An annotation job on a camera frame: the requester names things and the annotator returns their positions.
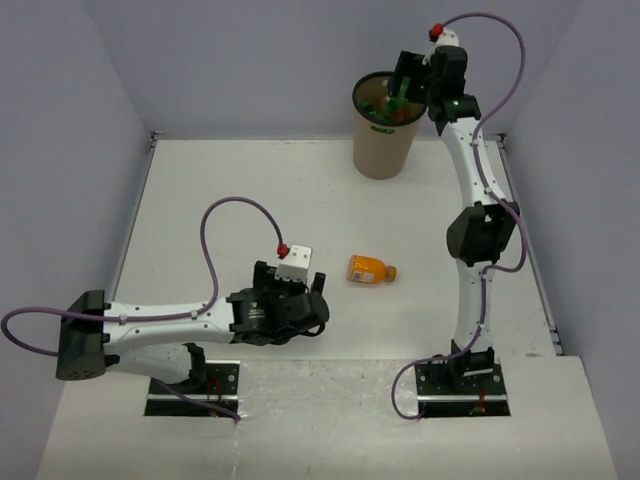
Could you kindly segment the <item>green bottle front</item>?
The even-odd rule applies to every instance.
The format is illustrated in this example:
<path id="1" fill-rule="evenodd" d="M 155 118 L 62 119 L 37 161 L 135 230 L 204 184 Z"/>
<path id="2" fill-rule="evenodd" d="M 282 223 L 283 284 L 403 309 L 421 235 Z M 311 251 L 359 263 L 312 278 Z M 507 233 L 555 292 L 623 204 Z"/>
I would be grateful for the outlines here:
<path id="1" fill-rule="evenodd" d="M 386 108 L 390 114 L 396 114 L 401 111 L 408 103 L 406 93 L 410 84 L 410 78 L 404 77 L 399 84 L 398 91 L 395 94 L 389 93 L 386 97 Z"/>

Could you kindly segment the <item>green bottle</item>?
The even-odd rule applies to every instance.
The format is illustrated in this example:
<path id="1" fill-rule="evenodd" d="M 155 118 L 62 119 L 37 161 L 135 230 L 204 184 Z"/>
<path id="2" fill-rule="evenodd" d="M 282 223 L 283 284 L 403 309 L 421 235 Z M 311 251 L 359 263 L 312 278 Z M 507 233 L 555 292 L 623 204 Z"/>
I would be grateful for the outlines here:
<path id="1" fill-rule="evenodd" d="M 410 78 L 404 77 L 399 84 L 398 91 L 395 94 L 389 93 L 386 97 L 386 108 L 390 114 L 396 114 L 401 111 L 408 103 L 406 93 L 410 84 Z"/>
<path id="2" fill-rule="evenodd" d="M 370 117 L 376 123 L 385 123 L 390 121 L 390 117 L 385 110 L 380 110 L 370 102 L 363 102 L 361 104 L 364 114 Z"/>

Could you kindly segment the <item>orange bottle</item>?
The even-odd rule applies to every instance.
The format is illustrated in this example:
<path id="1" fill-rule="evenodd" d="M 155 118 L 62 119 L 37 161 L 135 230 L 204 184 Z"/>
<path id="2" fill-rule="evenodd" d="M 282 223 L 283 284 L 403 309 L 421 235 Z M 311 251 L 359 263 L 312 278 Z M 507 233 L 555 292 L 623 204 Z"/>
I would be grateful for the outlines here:
<path id="1" fill-rule="evenodd" d="M 399 97 L 384 97 L 381 103 L 383 117 L 391 122 L 400 123 L 406 118 L 408 101 Z"/>
<path id="2" fill-rule="evenodd" d="M 396 280 L 397 269 L 373 257 L 352 255 L 347 269 L 349 281 L 364 284 L 392 283 Z"/>

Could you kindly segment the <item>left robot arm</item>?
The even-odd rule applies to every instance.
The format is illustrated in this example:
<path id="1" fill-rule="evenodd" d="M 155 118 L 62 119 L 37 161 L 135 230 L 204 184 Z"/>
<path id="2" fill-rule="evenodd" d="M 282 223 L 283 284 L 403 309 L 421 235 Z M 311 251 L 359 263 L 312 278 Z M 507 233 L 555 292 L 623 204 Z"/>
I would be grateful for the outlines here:
<path id="1" fill-rule="evenodd" d="M 325 330 L 326 276 L 306 274 L 258 261 L 251 287 L 211 306 L 109 303 L 103 291 L 87 291 L 61 315 L 55 376 L 81 381 L 122 372 L 198 392 L 208 379 L 206 343 L 280 346 Z"/>

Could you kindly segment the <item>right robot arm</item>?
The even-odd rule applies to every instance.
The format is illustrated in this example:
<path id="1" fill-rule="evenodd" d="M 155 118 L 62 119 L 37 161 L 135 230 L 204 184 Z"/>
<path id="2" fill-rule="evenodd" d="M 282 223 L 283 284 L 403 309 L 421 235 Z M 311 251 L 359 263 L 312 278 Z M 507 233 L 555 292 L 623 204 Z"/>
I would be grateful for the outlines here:
<path id="1" fill-rule="evenodd" d="M 436 391 L 467 393 L 494 374 L 489 293 L 494 272 L 516 226 L 519 206 L 507 200 L 491 172 L 482 138 L 482 115 L 465 91 L 467 53 L 438 46 L 431 54 L 400 53 L 388 81 L 392 99 L 425 107 L 453 160 L 462 211 L 446 232 L 459 275 L 458 320 L 451 352 L 417 367 Z"/>

